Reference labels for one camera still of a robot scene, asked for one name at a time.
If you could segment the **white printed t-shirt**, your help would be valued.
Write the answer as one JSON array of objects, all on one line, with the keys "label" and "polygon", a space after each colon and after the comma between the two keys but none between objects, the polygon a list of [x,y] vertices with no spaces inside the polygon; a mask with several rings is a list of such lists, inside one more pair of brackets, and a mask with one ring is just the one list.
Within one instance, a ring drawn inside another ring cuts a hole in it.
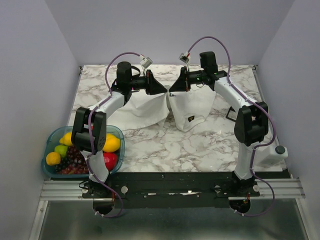
[{"label": "white printed t-shirt", "polygon": [[[212,109],[216,93],[208,86],[193,87],[188,92],[166,92],[147,95],[133,93],[129,102],[116,110],[107,120],[121,130],[137,130],[155,124],[163,126],[169,113],[178,130],[187,132],[203,123]],[[188,117],[195,116],[191,122]]]}]

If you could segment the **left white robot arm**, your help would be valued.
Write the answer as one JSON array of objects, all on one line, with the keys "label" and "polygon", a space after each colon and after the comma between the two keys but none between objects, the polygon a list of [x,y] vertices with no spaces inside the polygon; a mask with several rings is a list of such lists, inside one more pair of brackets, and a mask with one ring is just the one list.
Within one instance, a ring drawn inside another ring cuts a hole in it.
[{"label": "left white robot arm", "polygon": [[103,156],[108,117],[125,106],[133,92],[144,90],[151,96],[167,92],[167,89],[154,78],[151,70],[145,70],[143,76],[140,76],[133,75],[132,69],[133,66],[127,61],[118,63],[110,96],[91,108],[80,107],[75,113],[71,142],[84,154],[89,179],[96,182],[93,191],[101,198],[107,197],[111,191],[111,185],[106,182],[109,170]]}]

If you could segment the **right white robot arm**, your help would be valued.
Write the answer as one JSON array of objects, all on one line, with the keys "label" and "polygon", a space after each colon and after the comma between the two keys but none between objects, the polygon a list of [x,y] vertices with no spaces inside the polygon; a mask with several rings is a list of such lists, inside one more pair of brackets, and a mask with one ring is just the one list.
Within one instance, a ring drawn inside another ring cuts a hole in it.
[{"label": "right white robot arm", "polygon": [[212,51],[199,54],[201,70],[190,71],[187,66],[180,70],[180,75],[169,92],[188,92],[191,85],[204,84],[213,92],[221,95],[237,113],[234,135],[239,142],[239,152],[230,191],[241,196],[248,190],[247,180],[253,178],[251,155],[255,143],[264,140],[269,131],[268,105],[249,98],[233,83],[228,82],[228,73],[218,70],[216,55]]}]

